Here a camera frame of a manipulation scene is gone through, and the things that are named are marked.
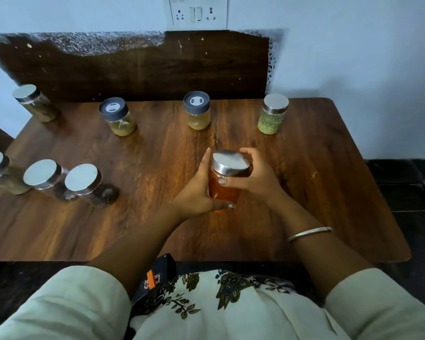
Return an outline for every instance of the light switch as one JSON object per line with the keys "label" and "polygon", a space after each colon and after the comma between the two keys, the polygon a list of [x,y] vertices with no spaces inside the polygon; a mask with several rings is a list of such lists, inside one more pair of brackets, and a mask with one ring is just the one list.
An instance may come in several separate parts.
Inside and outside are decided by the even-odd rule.
{"label": "light switch", "polygon": [[195,22],[195,8],[189,7],[189,18],[190,22]]}
{"label": "light switch", "polygon": [[202,8],[195,7],[195,20],[202,21]]}

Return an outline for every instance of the silver bangle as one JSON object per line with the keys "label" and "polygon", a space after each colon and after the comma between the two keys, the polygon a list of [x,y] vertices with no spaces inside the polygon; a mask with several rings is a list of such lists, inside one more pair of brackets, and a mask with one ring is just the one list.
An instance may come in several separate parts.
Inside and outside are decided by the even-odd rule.
{"label": "silver bangle", "polygon": [[321,228],[306,230],[304,232],[301,232],[299,234],[296,234],[296,235],[291,236],[288,239],[288,241],[293,242],[297,238],[302,238],[302,237],[307,236],[307,235],[321,233],[321,232],[324,232],[324,231],[331,232],[332,231],[332,228],[331,227],[321,227]]}

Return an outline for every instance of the green spice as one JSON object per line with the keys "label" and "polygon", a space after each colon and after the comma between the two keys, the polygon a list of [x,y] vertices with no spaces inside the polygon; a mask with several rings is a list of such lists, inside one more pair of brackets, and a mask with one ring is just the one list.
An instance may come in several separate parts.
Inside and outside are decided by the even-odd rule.
{"label": "green spice", "polygon": [[284,115],[284,113],[269,114],[263,111],[258,121],[258,130],[266,135],[275,134],[282,124]]}

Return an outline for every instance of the switch plate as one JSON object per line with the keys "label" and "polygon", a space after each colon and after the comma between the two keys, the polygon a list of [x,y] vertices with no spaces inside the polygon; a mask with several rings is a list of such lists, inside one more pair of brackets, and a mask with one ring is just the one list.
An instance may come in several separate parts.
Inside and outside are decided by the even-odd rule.
{"label": "switch plate", "polygon": [[169,31],[227,29],[228,0],[163,0],[163,3]]}

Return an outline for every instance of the glass jar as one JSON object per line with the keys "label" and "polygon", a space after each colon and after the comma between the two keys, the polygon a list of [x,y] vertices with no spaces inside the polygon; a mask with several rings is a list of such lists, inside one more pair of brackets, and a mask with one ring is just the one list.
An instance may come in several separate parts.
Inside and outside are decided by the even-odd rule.
{"label": "glass jar", "polygon": [[95,165],[83,164],[74,167],[66,176],[66,187],[93,206],[106,208],[119,196],[119,189],[102,182],[102,173]]}
{"label": "glass jar", "polygon": [[266,135],[272,135],[279,131],[288,103],[288,98],[281,94],[267,95],[258,120],[258,130]]}
{"label": "glass jar", "polygon": [[128,136],[137,128],[124,99],[113,97],[104,100],[99,105],[99,112],[115,135]]}
{"label": "glass jar", "polygon": [[241,191],[237,188],[222,186],[219,180],[230,176],[248,176],[249,162],[242,154],[233,150],[216,151],[212,156],[209,170],[209,196],[235,204]]}
{"label": "glass jar", "polygon": [[35,85],[16,88],[13,97],[42,123],[54,120],[60,114],[59,109]]}
{"label": "glass jar", "polygon": [[209,95],[202,91],[187,93],[184,97],[184,108],[187,113],[187,124],[194,130],[206,129],[211,123]]}
{"label": "glass jar", "polygon": [[23,181],[35,190],[50,195],[63,202],[77,199],[72,191],[66,188],[65,178],[69,171],[54,160],[40,160],[27,168]]}
{"label": "glass jar", "polygon": [[12,194],[22,194],[31,189],[23,182],[24,169],[15,165],[12,160],[0,153],[0,188]]}

